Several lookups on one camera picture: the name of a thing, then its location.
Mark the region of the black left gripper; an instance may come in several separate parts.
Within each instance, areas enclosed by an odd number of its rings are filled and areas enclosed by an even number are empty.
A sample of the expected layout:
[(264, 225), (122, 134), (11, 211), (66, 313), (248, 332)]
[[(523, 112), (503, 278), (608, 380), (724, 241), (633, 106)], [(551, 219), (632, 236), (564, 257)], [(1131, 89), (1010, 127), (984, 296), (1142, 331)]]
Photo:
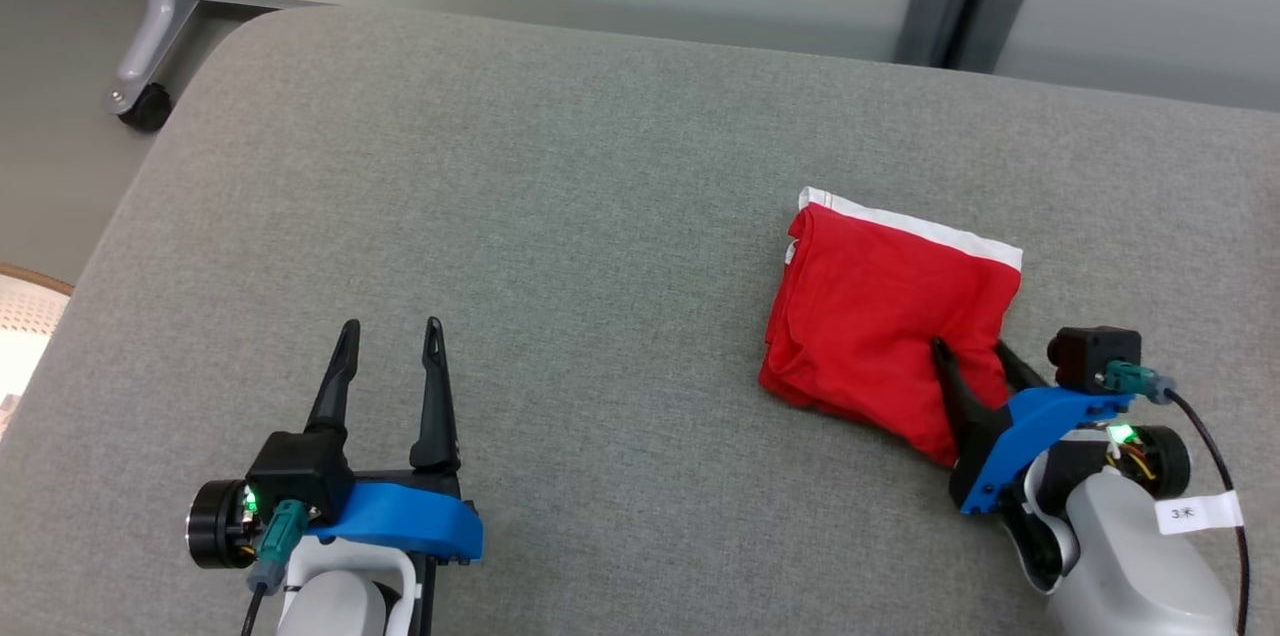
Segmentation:
[[(333, 433), (346, 436), (349, 384), (358, 372), (361, 325), (343, 322), (320, 389), (305, 425), (306, 434)], [(439, 317), (429, 317), (422, 346), (425, 384), (417, 441), (410, 449), (413, 472), (358, 472), (357, 482), (390, 482), (426, 491), (461, 497), (454, 476), (461, 467), (445, 337)], [(186, 520), (186, 544), (195, 564), (204, 569), (243, 569), (256, 559), (256, 541), (268, 527), (252, 489), (243, 480), (205, 484)], [(319, 539), (333, 543), (344, 539)], [(466, 560), (439, 560), (439, 564)]]

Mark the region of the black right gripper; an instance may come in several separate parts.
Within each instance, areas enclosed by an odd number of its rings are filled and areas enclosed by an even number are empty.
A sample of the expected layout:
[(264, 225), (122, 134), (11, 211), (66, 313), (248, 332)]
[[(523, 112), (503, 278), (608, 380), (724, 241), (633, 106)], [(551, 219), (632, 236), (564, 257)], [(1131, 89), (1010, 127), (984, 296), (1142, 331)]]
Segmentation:
[(1059, 584), (1075, 566), (1080, 546), (1069, 523), (1066, 502), (1092, 475), (1112, 468), (1156, 500), (1185, 493), (1190, 454), (1181, 436), (1172, 427), (1124, 422), (1074, 427), (1016, 468), (1006, 484), (980, 482), (983, 459), (1010, 421), (1001, 411), (1002, 371), (1011, 394), (1050, 384), (1005, 340), (997, 340), (995, 351), (979, 358), (978, 389), (970, 385), (963, 360), (942, 337), (931, 340), (931, 358), (957, 448), (948, 495), (964, 514), (1000, 518), (1029, 582)]

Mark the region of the red shorts with white band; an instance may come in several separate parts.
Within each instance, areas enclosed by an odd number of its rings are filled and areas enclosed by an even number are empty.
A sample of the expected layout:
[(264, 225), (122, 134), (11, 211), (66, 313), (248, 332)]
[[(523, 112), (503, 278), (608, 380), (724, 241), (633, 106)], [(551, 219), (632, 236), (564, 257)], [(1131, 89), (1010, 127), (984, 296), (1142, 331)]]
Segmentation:
[(797, 408), (882, 427), (942, 467), (957, 456), (931, 346), (975, 398), (1007, 401), (995, 346), (1023, 250), (804, 188), (765, 326), (760, 385)]

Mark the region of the white basket with wooden rim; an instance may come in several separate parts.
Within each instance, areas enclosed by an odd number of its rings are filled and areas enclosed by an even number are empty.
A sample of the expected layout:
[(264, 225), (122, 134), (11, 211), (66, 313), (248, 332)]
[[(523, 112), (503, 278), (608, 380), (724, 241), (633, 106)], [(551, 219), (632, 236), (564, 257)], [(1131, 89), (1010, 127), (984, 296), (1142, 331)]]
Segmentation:
[(74, 285), (0, 264), (0, 439), (65, 314)]

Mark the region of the grey partition end leg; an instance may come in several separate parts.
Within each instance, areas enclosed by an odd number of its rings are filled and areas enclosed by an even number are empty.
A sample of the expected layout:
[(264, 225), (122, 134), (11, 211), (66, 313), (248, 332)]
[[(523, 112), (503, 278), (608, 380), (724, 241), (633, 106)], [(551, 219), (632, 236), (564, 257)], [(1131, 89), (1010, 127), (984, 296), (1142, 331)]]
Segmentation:
[(146, 0), (132, 44), (115, 68), (104, 104), (108, 113), (137, 133), (160, 131), (173, 113), (174, 97), (155, 83), (166, 54), (195, 12), (197, 0)]

